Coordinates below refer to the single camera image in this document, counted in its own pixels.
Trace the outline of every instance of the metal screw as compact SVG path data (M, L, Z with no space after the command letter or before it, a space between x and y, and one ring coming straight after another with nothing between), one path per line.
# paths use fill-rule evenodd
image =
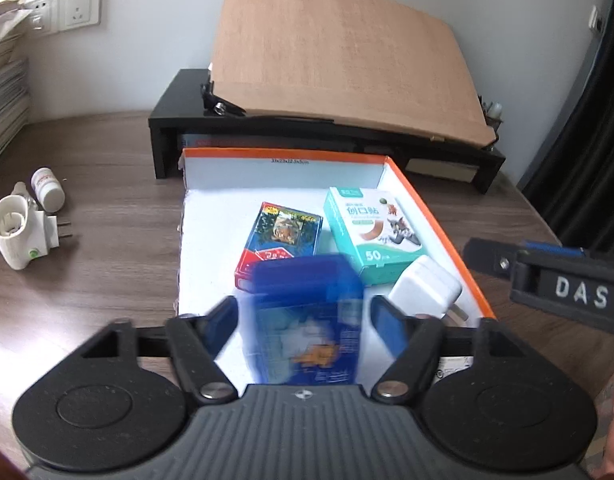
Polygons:
M215 107L213 107L213 111L218 115L224 115L227 113L227 106L225 103L216 103Z
M400 381L384 381L378 384L377 390L381 397L402 397L409 391L409 387Z
M227 383L207 383L200 389L200 394L207 399L224 399L233 393L233 387Z

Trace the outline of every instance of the stack of paper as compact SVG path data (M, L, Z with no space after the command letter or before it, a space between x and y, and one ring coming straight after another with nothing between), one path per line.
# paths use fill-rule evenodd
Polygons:
M27 62L10 60L28 14L28 10L0 14L0 153L28 119Z
M0 2L0 15L10 10L24 9L24 3L20 0L3 0Z
M26 72L24 59L7 63L0 69L0 153L28 119L30 100Z

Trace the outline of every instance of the bandage box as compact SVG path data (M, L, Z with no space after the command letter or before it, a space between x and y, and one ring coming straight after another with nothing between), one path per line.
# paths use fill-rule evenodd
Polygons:
M365 285L395 282L425 254L414 227L387 191L330 187L324 211L338 251L349 257Z

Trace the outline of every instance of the blue box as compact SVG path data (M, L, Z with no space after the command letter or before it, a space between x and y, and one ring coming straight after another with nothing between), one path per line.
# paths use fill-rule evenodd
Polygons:
M260 262L252 289L243 337L256 382L355 382L364 290L344 256Z

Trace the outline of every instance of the white wall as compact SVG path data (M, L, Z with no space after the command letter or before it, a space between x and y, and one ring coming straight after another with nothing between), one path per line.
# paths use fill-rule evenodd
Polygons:
M449 23L486 100L503 103L503 171L522 175L578 73L602 0L399 0ZM149 109L206 67L222 0L103 0L102 23L28 41L35 120Z

